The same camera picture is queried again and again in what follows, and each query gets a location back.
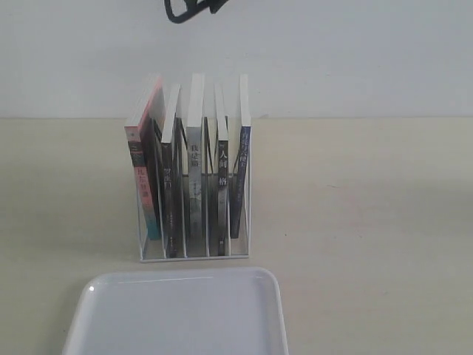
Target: white wall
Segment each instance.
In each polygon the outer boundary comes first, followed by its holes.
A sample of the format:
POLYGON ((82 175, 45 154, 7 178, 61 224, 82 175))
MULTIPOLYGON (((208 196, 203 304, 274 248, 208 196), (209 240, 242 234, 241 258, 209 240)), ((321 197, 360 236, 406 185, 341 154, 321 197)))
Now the white wall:
POLYGON ((250 75, 253 115, 473 115, 471 0, 2 0, 0 116, 124 117, 146 73, 250 75))

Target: pink book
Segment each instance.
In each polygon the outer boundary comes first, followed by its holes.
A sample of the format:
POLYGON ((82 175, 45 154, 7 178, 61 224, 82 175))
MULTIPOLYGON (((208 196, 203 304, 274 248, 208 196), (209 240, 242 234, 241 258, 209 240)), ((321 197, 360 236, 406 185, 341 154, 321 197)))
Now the pink book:
POLYGON ((153 75, 146 82, 135 114, 125 123, 126 139, 135 170, 135 180, 146 221, 148 238, 161 238, 157 137, 166 114, 163 80, 153 75))

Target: table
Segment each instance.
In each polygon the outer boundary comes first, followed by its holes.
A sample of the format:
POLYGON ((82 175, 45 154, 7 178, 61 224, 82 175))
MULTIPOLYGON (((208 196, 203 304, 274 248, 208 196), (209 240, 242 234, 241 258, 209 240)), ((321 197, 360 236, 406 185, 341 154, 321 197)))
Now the table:
POLYGON ((276 275, 292 355, 472 353, 472 120, 254 120, 251 258, 158 264, 123 122, 0 121, 1 354, 59 354, 99 274, 225 266, 276 275))

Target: plastic tray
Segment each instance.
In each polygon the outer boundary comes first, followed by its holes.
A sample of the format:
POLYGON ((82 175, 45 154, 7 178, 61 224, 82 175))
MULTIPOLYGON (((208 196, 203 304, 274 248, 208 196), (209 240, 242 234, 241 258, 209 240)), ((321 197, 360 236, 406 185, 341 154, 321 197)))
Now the plastic tray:
POLYGON ((263 268, 105 274, 82 293, 64 355, 287 355, 263 268))

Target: book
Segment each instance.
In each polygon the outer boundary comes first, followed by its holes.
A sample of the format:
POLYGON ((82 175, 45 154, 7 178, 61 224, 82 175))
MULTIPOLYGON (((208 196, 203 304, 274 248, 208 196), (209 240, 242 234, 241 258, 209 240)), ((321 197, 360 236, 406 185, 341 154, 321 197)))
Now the book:
POLYGON ((156 146, 153 118, 150 112, 159 110, 163 81, 159 75, 150 75, 135 113, 125 122, 125 133, 135 171, 135 182, 140 196, 150 240, 161 238, 160 204, 158 200, 156 146))
POLYGON ((230 205, 230 236, 233 239, 239 236, 239 225, 242 216, 242 206, 245 194, 245 177, 248 165, 248 151, 250 148, 251 115, 248 100, 248 76, 241 75, 239 79, 239 110, 241 129, 239 131, 239 148, 234 164, 232 176, 232 199, 230 205))
POLYGON ((203 234, 203 199, 202 199, 202 120, 205 76, 192 75, 191 97, 187 118, 187 153, 188 153, 188 193, 189 220, 188 236, 190 239, 204 237, 203 234))
POLYGON ((176 257, 182 242, 181 186, 180 186, 180 124, 177 122, 177 108, 180 105, 180 85, 171 88, 166 119, 161 138, 163 162, 163 211, 164 237, 167 257, 176 257))
POLYGON ((217 116, 216 152, 217 162, 217 231, 218 255, 225 255, 228 236, 228 116, 225 112, 222 87, 214 85, 215 112, 217 116))

